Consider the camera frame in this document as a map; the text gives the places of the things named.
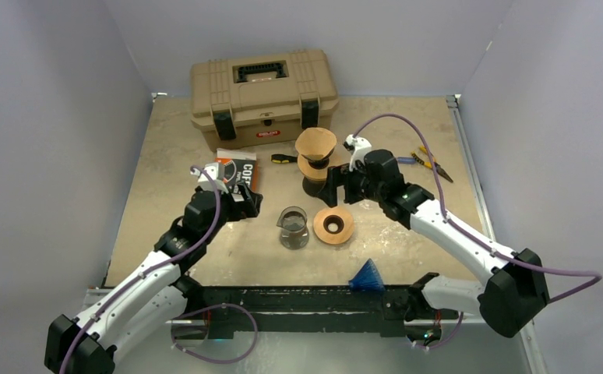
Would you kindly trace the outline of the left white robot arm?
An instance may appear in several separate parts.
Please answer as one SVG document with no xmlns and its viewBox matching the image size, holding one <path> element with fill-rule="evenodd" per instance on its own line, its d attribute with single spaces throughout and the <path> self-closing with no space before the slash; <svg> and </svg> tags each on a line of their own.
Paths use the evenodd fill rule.
<svg viewBox="0 0 603 374">
<path fill-rule="evenodd" d="M 229 192 L 197 188 L 144 261 L 100 301 L 48 328 L 44 364 L 53 373 L 112 373 L 142 340 L 177 316 L 197 317 L 203 289 L 187 270 L 227 223 L 259 215 L 263 196 L 240 182 Z"/>
</svg>

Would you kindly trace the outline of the brown paper coffee filter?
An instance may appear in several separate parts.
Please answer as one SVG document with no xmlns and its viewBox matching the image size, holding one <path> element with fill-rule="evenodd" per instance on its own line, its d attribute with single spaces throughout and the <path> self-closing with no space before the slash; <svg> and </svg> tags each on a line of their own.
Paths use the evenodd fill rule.
<svg viewBox="0 0 603 374">
<path fill-rule="evenodd" d="M 336 136 L 330 130 L 320 127 L 305 129 L 295 141 L 297 152 L 309 161 L 327 158 L 336 145 Z"/>
</svg>

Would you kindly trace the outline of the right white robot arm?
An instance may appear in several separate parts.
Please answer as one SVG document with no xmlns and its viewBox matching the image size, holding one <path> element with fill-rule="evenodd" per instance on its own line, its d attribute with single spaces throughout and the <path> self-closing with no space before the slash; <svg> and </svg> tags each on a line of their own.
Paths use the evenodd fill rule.
<svg viewBox="0 0 603 374">
<path fill-rule="evenodd" d="M 516 252 L 464 226 L 420 185 L 406 182 L 388 150 L 373 150 L 355 166 L 327 170 L 319 198 L 335 207 L 338 188 L 344 202 L 371 200 L 406 229 L 437 244 L 475 276 L 474 281 L 434 276 L 411 292 L 410 310 L 420 317 L 437 309 L 479 315 L 503 337 L 514 337 L 549 304 L 541 258 L 530 249 Z"/>
</svg>

